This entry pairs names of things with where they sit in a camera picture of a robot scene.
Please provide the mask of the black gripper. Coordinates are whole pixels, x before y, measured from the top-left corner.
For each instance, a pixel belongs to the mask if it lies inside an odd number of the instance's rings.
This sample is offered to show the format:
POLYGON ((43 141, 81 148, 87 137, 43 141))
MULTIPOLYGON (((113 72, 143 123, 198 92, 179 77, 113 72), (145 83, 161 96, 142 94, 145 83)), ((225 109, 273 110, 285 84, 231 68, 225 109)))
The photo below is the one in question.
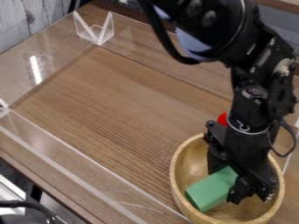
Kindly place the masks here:
POLYGON ((230 166, 238 174, 229 190, 227 202, 239 205, 242 200, 257 195, 270 201, 280 189, 277 169, 270 161, 270 146, 262 135, 243 134, 230 125, 206 122, 205 140, 209 143, 209 174, 230 166))

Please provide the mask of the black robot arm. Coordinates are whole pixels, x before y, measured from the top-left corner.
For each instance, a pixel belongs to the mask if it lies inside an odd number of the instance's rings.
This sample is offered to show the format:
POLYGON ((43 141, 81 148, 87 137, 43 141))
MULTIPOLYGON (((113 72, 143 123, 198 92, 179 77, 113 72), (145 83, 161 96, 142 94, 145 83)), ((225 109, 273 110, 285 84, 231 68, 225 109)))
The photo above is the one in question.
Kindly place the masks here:
POLYGON ((266 25, 253 0, 138 0, 155 35, 183 64, 219 61, 230 68, 234 99, 227 123, 209 121, 209 173, 238 174, 226 193, 234 204, 274 197, 280 180, 269 153, 296 112, 294 48, 266 25))

